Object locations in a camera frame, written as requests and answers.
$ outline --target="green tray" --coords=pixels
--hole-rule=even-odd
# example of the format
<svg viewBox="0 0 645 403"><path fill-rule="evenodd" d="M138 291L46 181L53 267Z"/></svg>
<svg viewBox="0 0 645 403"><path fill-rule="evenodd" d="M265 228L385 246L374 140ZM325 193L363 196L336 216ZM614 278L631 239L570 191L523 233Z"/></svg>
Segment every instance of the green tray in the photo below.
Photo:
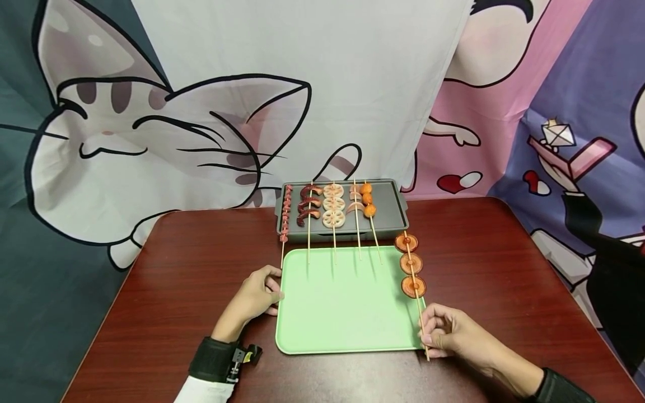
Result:
<svg viewBox="0 0 645 403"><path fill-rule="evenodd" d="M401 252L376 247L305 249L284 257L275 343L285 354L420 349L419 309L401 291ZM423 298L421 309L425 308Z"/></svg>

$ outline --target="fabric backdrop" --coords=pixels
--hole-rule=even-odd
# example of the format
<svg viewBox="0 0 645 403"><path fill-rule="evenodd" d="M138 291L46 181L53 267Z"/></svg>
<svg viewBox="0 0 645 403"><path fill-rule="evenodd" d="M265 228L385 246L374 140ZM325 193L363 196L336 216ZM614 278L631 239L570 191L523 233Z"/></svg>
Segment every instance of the fabric backdrop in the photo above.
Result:
<svg viewBox="0 0 645 403"><path fill-rule="evenodd" d="M645 6L346 3L3 3L5 401L58 401L163 213L354 175L506 201L645 388Z"/></svg>

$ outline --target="red-brown tabletop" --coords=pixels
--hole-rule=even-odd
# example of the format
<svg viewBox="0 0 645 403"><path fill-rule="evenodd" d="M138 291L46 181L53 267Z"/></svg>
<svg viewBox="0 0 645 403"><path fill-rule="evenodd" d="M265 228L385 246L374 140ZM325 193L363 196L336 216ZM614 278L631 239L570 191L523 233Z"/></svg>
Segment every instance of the red-brown tabletop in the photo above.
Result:
<svg viewBox="0 0 645 403"><path fill-rule="evenodd" d="M643 397L512 212L495 199L409 203L426 301L460 308L538 366L601 402ZM189 211L159 220L64 398L172 402L201 339L248 274L279 266L272 208ZM287 245L287 250L306 247ZM243 337L264 349L232 402L513 402L457 359L418 353L288 356L275 318Z"/></svg>

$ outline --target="black wrist brace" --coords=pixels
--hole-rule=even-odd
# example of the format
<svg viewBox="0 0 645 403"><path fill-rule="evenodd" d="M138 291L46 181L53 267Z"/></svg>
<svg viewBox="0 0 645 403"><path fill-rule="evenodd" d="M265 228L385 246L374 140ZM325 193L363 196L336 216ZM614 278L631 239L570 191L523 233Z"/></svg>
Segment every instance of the black wrist brace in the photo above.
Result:
<svg viewBox="0 0 645 403"><path fill-rule="evenodd" d="M261 354L262 349L253 344L242 349L239 341L223 343L205 337L190 363L188 374L208 382L234 384L241 365L245 362L255 364Z"/></svg>
<svg viewBox="0 0 645 403"><path fill-rule="evenodd" d="M544 378L540 388L535 395L526 399L529 403L570 403L584 402L596 403L596 400L589 396L573 382L558 374L550 368L543 368Z"/></svg>

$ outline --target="gray grill pan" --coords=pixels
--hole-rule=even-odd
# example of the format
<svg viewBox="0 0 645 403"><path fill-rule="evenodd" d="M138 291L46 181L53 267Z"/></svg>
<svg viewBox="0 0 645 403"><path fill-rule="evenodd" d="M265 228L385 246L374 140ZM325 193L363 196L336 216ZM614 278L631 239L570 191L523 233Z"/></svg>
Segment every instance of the gray grill pan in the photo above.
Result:
<svg viewBox="0 0 645 403"><path fill-rule="evenodd" d="M408 205L406 204L403 195L399 193L399 187L393 179L368 179L368 182L372 185L372 197L377 209L376 215L373 218L376 236L379 240L393 239L403 232L403 230L407 230L410 226L406 215ZM337 181L336 183L340 184L344 188L345 193L342 198L345 200L346 206L349 206L349 204L353 202L353 200L350 200L350 186L353 185L353 181ZM363 181L356 182L358 185L361 185L362 183ZM291 192L292 205L291 212L289 213L289 234L287 236L289 238L289 242L292 243L307 242L307 220L305 219L304 227L299 227L296 223L296 218L298 217L298 203L301 201L300 191L308 184L308 182L291 183L293 186L293 190ZM322 188L329 184L329 182L314 182L313 184ZM283 185L281 196L277 199L275 205L275 215L277 216L276 232L278 235L281 230L282 205L286 185L287 184ZM322 202L324 196L320 195L319 198ZM321 215L325 212L322 206L319 210ZM336 241L357 240L356 218L354 218L354 214L355 213L349 213L346 216L345 224L340 228L336 228ZM370 220L365 218L361 211L359 211L359 228L361 240L374 239ZM312 242L331 242L332 235L332 229L325 227L322 223L322 219L311 219Z"/></svg>

